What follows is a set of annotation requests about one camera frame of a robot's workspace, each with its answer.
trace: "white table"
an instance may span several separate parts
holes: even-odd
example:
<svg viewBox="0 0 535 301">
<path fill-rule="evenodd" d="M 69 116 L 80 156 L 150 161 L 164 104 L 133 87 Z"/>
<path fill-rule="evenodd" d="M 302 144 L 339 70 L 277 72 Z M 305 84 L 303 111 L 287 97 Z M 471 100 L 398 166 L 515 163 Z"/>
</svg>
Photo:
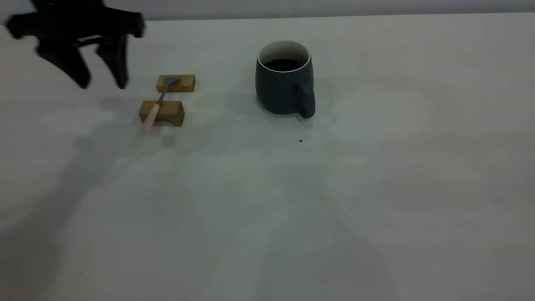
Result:
<svg viewBox="0 0 535 301">
<path fill-rule="evenodd" d="M 126 90 L 0 30 L 1 301 L 535 299 L 535 13 L 147 26 Z M 256 101 L 283 38 L 312 119 Z M 173 73 L 183 127 L 142 134 Z"/>
</svg>

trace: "spoon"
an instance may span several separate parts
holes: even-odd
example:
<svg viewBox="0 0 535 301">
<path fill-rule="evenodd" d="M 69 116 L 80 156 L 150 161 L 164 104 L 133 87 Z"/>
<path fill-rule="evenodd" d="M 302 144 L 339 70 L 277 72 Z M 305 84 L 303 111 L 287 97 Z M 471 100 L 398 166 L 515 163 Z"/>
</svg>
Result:
<svg viewBox="0 0 535 301">
<path fill-rule="evenodd" d="M 145 121 L 143 122 L 143 130 L 145 131 L 145 133 L 150 132 L 150 129 L 152 129 L 154 120 L 156 119 L 156 116 L 158 115 L 158 112 L 160 111 L 160 106 L 162 105 L 162 102 L 164 101 L 164 96 L 165 96 L 165 92 L 167 92 L 167 87 L 170 84 L 178 80 L 180 80 L 178 76 L 168 76 L 164 78 L 164 83 L 165 83 L 164 91 L 162 95 L 160 96 L 160 98 L 158 99 L 158 101 L 156 102 L 156 104 L 154 105 L 154 107 L 152 107 Z"/>
</svg>

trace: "dark blue mug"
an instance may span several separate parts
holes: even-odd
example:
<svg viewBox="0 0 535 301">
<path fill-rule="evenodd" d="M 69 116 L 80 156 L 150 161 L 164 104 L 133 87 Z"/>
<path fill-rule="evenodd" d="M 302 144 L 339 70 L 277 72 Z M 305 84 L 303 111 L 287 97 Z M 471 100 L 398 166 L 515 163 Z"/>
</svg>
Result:
<svg viewBox="0 0 535 301">
<path fill-rule="evenodd" d="M 280 64 L 270 69 L 276 62 L 283 62 L 282 69 Z M 305 46 L 282 40 L 264 47 L 256 59 L 256 95 L 269 112 L 312 117 L 316 111 L 314 72 Z"/>
</svg>

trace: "coffee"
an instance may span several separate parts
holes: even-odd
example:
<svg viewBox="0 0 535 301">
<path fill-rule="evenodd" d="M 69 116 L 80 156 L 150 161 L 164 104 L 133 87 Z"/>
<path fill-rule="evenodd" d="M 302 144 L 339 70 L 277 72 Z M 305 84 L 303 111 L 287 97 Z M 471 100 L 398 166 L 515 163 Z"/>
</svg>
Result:
<svg viewBox="0 0 535 301">
<path fill-rule="evenodd" d="M 269 61 L 267 64 L 264 64 L 264 66 L 271 70 L 285 72 L 299 69 L 303 66 L 303 64 L 301 62 L 294 61 L 293 59 L 280 58 Z"/>
</svg>

